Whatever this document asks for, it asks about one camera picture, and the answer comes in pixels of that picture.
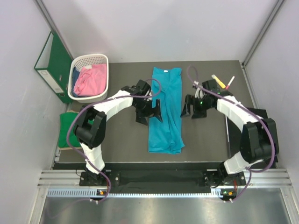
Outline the teal t shirt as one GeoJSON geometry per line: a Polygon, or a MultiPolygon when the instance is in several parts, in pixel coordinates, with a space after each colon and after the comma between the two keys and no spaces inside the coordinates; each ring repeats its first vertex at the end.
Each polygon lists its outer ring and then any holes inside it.
{"type": "Polygon", "coordinates": [[[149,119],[148,152],[179,154],[185,146],[182,139],[182,69],[154,68],[152,92],[159,93],[153,98],[160,100],[162,122],[153,117],[149,119]]]}

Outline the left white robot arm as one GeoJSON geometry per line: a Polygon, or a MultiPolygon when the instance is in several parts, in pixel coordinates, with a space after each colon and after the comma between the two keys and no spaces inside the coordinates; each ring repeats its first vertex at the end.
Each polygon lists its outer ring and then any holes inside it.
{"type": "Polygon", "coordinates": [[[153,94],[151,86],[146,81],[139,80],[136,85],[124,86],[106,100],[90,104],[80,111],[73,131],[84,151],[85,172],[94,184],[101,185],[106,179],[106,174],[102,171],[105,163],[101,144],[109,119],[124,109],[134,107],[137,123],[147,126],[147,119],[152,117],[162,122],[161,103],[157,98],[161,90],[161,84],[158,84],[158,91],[153,94]]]}

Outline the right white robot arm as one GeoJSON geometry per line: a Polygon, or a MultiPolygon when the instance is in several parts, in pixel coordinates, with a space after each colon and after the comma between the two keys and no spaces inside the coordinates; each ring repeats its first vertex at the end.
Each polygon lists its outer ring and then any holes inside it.
{"type": "Polygon", "coordinates": [[[235,175],[262,161],[274,162],[279,153],[276,123],[247,109],[227,90],[221,91],[215,80],[193,82],[194,95],[186,95],[181,117],[205,118],[207,110],[224,114],[241,132],[239,151],[217,168],[218,179],[228,185],[235,175]]]}

